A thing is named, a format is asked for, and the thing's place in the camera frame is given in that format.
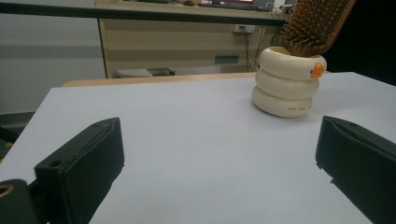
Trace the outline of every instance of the black object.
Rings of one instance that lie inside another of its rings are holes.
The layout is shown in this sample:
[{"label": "black object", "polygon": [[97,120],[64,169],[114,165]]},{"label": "black object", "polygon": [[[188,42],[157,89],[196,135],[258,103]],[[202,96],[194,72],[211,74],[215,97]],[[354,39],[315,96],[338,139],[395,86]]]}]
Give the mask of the black object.
[{"label": "black object", "polygon": [[193,6],[195,6],[195,3],[192,0],[186,0],[186,1],[183,2],[183,6],[193,7]]},{"label": "black object", "polygon": [[355,123],[325,116],[316,160],[373,223],[396,223],[394,143]]},{"label": "black object", "polygon": [[234,9],[234,10],[246,10],[252,11],[253,7],[240,7],[240,6],[231,6],[231,5],[223,5],[223,4],[206,4],[206,3],[198,3],[198,7],[213,7],[213,8],[224,8],[224,9]]},{"label": "black object", "polygon": [[123,165],[120,119],[96,122],[40,162],[29,186],[0,182],[1,223],[89,223]]},{"label": "black object", "polygon": [[394,24],[388,22],[394,11],[386,4],[356,1],[334,44],[322,54],[327,70],[352,71],[396,86]]},{"label": "black object", "polygon": [[8,129],[0,127],[0,139],[9,143],[15,143],[20,135]]}]

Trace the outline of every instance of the wooden brush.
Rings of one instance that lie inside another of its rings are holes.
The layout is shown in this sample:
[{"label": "wooden brush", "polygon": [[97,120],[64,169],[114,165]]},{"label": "wooden brush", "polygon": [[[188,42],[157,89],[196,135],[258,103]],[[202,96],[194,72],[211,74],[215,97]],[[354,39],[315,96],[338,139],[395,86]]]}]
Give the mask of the wooden brush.
[{"label": "wooden brush", "polygon": [[356,0],[298,0],[283,27],[282,46],[293,56],[311,57],[328,50]]}]

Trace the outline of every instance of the white ceramic container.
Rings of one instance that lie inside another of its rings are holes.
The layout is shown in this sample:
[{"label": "white ceramic container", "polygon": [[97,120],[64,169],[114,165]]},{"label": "white ceramic container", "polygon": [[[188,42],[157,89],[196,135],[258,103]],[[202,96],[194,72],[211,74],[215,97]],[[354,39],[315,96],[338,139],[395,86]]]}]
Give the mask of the white ceramic container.
[{"label": "white ceramic container", "polygon": [[260,55],[253,103],[261,110],[283,118],[298,118],[312,108],[318,78],[326,71],[326,60],[291,56],[282,47],[265,49]]}]

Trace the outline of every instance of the gray wall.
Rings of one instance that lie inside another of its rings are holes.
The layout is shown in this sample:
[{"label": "gray wall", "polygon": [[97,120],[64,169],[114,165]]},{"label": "gray wall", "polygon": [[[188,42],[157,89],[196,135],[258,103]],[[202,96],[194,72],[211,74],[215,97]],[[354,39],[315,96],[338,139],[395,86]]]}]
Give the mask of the gray wall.
[{"label": "gray wall", "polygon": [[[93,7],[93,0],[2,2]],[[0,14],[0,114],[36,111],[52,87],[105,78],[95,19]]]}]

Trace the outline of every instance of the table surface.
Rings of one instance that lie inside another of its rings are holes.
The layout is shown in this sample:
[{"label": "table surface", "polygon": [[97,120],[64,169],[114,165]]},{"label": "table surface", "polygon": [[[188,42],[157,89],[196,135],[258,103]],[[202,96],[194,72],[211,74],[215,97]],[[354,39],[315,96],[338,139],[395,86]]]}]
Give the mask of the table surface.
[{"label": "table surface", "polygon": [[320,78],[312,110],[282,119],[250,98],[254,77],[52,89],[0,164],[34,166],[87,126],[120,118],[125,166],[91,223],[371,223],[316,166],[323,116],[396,142],[396,88]]}]

